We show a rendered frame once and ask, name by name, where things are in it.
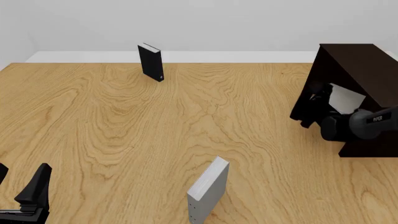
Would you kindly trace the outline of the white book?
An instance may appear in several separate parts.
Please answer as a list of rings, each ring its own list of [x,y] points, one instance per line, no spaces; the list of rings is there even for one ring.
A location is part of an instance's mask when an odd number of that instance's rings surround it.
[[[358,109],[365,99],[364,95],[331,83],[332,91],[329,104],[340,114],[351,114]]]

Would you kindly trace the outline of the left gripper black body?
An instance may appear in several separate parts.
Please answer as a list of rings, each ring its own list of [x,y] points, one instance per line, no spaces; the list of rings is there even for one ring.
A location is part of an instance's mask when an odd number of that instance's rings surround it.
[[[45,224],[49,214],[47,208],[0,209],[0,224]]]

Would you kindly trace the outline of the black book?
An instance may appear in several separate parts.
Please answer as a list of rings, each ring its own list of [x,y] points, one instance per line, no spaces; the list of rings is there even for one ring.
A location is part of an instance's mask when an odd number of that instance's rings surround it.
[[[137,47],[139,50],[143,74],[157,82],[162,82],[164,80],[164,71],[161,51],[145,43],[141,43]]]

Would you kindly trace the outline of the dark wooden cabinet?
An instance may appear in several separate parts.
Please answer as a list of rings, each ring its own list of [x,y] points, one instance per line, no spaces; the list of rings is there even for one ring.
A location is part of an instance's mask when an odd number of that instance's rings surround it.
[[[364,95],[360,110],[398,105],[398,61],[374,44],[321,44],[291,119],[304,128],[320,127],[325,117],[340,114],[329,104],[331,83]],[[398,131],[342,143],[340,157],[398,158]]]

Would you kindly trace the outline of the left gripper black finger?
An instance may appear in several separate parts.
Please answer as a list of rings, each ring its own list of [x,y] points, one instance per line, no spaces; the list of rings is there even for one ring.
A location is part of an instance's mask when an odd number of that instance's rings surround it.
[[[2,184],[3,180],[5,179],[9,169],[4,164],[0,163],[0,185]]]
[[[49,182],[52,168],[43,163],[25,188],[14,198],[21,209],[49,209]]]

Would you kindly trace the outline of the grey book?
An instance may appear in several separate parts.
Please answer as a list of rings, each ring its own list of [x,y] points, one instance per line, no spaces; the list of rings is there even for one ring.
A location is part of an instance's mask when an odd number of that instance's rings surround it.
[[[187,191],[188,219],[191,224],[204,224],[207,216],[226,191],[229,162],[216,156]]]

